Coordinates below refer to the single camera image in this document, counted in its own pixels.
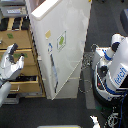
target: wire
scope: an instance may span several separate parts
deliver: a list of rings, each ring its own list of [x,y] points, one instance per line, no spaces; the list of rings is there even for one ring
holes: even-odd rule
[[[128,90],[124,93],[124,97],[123,97],[122,102],[121,102],[121,118],[120,118],[120,122],[119,122],[119,127],[118,127],[118,128],[120,128],[120,126],[121,126],[121,120],[122,120],[122,107],[123,107],[123,102],[124,102],[124,99],[125,99],[127,93],[128,93]]]
[[[92,46],[91,46],[92,52],[94,52],[94,51],[93,51],[93,46],[96,46],[96,48],[99,48],[99,46],[98,46],[97,44],[92,44]]]
[[[84,53],[83,64],[82,64],[82,68],[81,68],[82,71],[91,65],[92,58],[93,58],[93,56]]]
[[[80,86],[79,86],[79,91],[82,92],[82,93],[88,93],[88,92],[91,91],[91,89],[92,89],[92,83],[91,83],[89,80],[84,80],[84,81],[90,83],[90,88],[89,88],[89,90],[87,90],[87,91],[82,91],[81,88],[80,88]]]
[[[115,108],[116,107],[113,107],[112,114],[108,117],[108,119],[104,125],[104,128],[106,128],[106,126],[108,126],[108,125],[109,125],[109,127],[114,128],[114,126],[118,123],[118,113],[114,112]]]

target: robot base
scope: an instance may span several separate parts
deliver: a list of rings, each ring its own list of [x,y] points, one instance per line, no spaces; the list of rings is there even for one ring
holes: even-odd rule
[[[117,99],[112,99],[111,101],[106,100],[105,98],[103,98],[99,92],[96,89],[97,84],[95,84],[97,81],[95,81],[95,75],[94,75],[94,71],[92,70],[92,87],[93,87],[93,94],[96,98],[96,100],[103,106],[105,107],[113,107],[113,106],[117,106],[119,104],[119,100]]]

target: white robot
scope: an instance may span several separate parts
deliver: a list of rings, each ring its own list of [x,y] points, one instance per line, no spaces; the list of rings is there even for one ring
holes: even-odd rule
[[[112,36],[111,47],[96,48],[94,93],[102,102],[114,105],[128,90],[128,37]]]
[[[24,55],[21,54],[19,60],[15,63],[13,53],[18,48],[17,44],[9,46],[3,54],[0,62],[0,107],[7,98],[11,84],[9,80],[14,80],[20,74],[24,66]]]

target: sticker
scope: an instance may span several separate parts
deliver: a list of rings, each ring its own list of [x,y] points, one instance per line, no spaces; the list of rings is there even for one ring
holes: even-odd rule
[[[48,32],[45,33],[46,39],[48,39],[51,36],[51,31],[49,30]]]
[[[13,35],[11,33],[8,33],[7,36],[8,36],[9,39],[13,38]]]
[[[22,8],[21,8],[21,14],[23,14],[23,15],[26,15],[26,14],[27,14],[25,7],[22,7]]]
[[[21,10],[20,9],[11,9],[11,10],[7,10],[7,13],[9,13],[9,14],[20,14]]]
[[[57,49],[60,51],[66,45],[66,31],[57,39]]]
[[[128,70],[123,66],[123,64],[120,64],[118,68],[116,69],[116,72],[112,78],[117,88],[121,86],[127,74],[128,74]]]
[[[51,43],[49,43],[49,45],[48,45],[48,53],[50,53],[50,54],[51,54],[51,52],[52,52],[52,44],[51,44]]]
[[[55,64],[54,64],[54,59],[53,59],[52,54],[50,55],[50,58],[51,58],[52,70],[53,70],[54,77],[55,77],[55,82],[56,82],[56,85],[54,85],[54,91],[56,93],[57,86],[58,86],[58,76],[57,76],[57,71],[56,71],[56,67],[55,67]]]
[[[24,54],[24,58],[28,58],[28,55],[27,55],[27,53],[23,53]],[[13,57],[14,58],[19,58],[21,56],[21,54],[19,53],[19,54],[13,54]]]

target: label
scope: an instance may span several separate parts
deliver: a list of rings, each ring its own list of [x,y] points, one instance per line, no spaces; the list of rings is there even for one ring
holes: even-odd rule
[[[117,68],[117,71],[113,77],[113,81],[117,87],[121,86],[127,74],[128,74],[128,71],[120,64],[120,66]]]
[[[21,10],[20,9],[11,9],[11,10],[7,10],[7,12],[9,14],[20,14]]]
[[[11,33],[8,33],[7,36],[9,39],[13,39],[13,35]]]
[[[51,31],[49,30],[48,32],[45,33],[46,39],[48,39],[51,36]]]
[[[66,45],[66,31],[57,39],[57,49],[60,51]]]
[[[51,43],[49,43],[48,44],[48,53],[51,55],[52,54],[52,44]]]

